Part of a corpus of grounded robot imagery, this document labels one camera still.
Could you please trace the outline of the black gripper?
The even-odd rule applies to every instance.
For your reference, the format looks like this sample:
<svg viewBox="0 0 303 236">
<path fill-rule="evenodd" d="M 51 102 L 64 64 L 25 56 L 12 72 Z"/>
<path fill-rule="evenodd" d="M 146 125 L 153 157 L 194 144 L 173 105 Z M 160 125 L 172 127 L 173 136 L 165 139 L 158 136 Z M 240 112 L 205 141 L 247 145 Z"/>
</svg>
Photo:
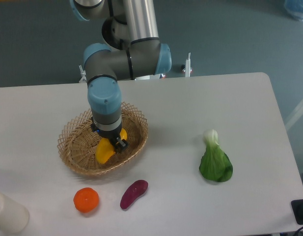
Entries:
<svg viewBox="0 0 303 236">
<path fill-rule="evenodd" d="M 116 153 L 122 153 L 124 150 L 127 149 L 128 145 L 129 145 L 128 142 L 125 139 L 122 139 L 120 137 L 122 124 L 119 124 L 116 128 L 114 128 L 112 130 L 105 131 L 105 130 L 99 129 L 97 127 L 97 125 L 94 122 L 93 117 L 91 117 L 90 120 L 91 120 L 91 124 L 90 124 L 91 130 L 93 132 L 97 132 L 100 137 L 108 139 L 110 144 L 113 147 L 113 150 Z"/>
</svg>

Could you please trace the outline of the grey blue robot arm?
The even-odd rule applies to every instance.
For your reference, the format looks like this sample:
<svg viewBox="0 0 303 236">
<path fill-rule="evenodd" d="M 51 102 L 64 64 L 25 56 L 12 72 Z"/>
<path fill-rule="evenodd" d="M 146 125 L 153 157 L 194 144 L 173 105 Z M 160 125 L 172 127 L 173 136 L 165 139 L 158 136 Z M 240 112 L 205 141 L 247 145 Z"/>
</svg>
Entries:
<svg viewBox="0 0 303 236">
<path fill-rule="evenodd" d="M 89 45 L 83 53 L 87 99 L 92 129 L 113 150 L 128 146 L 121 137 L 121 91 L 118 81 L 167 73 L 172 66 L 167 44 L 159 40 L 151 0 L 72 0 L 72 11 L 82 21 L 105 19 L 103 44 Z"/>
</svg>

